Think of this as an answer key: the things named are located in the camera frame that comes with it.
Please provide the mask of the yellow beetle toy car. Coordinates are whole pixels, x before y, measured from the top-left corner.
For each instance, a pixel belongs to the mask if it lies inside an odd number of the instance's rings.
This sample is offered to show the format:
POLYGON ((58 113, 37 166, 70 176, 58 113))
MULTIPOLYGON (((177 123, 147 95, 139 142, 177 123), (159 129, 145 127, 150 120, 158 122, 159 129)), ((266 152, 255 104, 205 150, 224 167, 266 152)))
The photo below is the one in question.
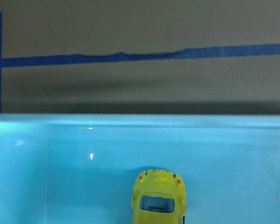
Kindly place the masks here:
POLYGON ((137 176, 131 196, 133 224, 184 224, 187 198, 184 180, 163 169, 137 176))

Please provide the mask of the light blue plastic bin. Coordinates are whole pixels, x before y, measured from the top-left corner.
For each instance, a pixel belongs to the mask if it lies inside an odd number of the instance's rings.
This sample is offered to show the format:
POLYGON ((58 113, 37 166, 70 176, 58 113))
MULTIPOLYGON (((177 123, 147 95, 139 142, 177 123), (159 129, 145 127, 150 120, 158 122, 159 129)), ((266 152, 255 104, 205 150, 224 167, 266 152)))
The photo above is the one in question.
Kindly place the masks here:
POLYGON ((153 168, 188 224, 280 224, 280 116, 62 114, 0 114, 0 224, 129 224, 153 168))

